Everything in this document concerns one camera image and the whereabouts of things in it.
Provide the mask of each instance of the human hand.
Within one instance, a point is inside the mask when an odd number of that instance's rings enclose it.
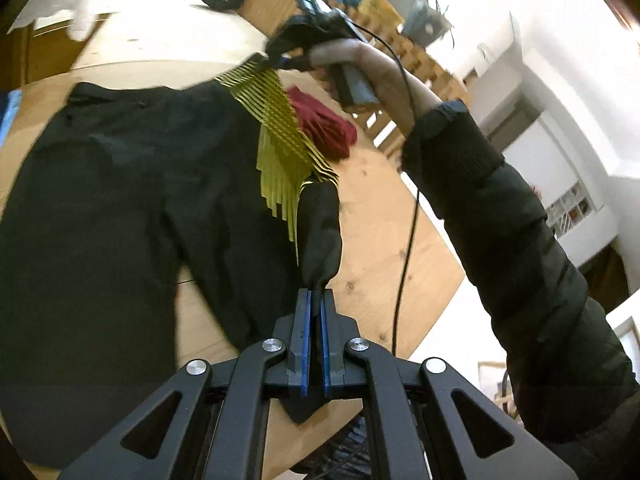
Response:
[[[359,40],[328,41],[313,47],[308,56],[316,68],[345,62],[356,65],[369,79],[380,104],[400,131],[408,134],[414,128],[409,93],[398,64],[391,57]],[[441,101],[427,85],[405,73],[414,98],[415,115],[420,118]]]

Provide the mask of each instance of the human arm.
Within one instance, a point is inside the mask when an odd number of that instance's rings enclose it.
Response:
[[[638,385],[530,186],[494,151],[462,103],[441,105],[411,76],[415,123],[401,73],[379,51],[336,43],[317,47],[311,59],[316,66],[356,63],[408,133],[403,167],[444,219],[492,316],[527,429],[545,442],[566,442],[602,424]]]

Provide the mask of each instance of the yellow object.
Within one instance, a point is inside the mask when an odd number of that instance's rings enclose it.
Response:
[[[404,23],[402,16],[386,0],[361,0],[358,10],[364,14],[377,16],[380,22],[393,28]]]
[[[300,130],[278,74],[268,68],[257,70],[249,58],[215,79],[260,122],[256,168],[260,190],[267,206],[289,225],[289,240],[296,241],[298,199],[306,179],[313,172],[321,181],[338,186],[338,176],[313,142]]]

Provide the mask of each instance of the black jacket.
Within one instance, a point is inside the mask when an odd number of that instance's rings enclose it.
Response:
[[[403,149],[507,351],[529,432],[583,479],[640,478],[640,386],[602,307],[529,184],[462,102],[427,113]]]

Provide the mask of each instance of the dark red cloth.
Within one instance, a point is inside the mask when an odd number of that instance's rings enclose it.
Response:
[[[320,153],[329,160],[348,158],[349,147],[358,139],[356,127],[297,86],[289,88],[287,95],[296,111],[300,129]]]

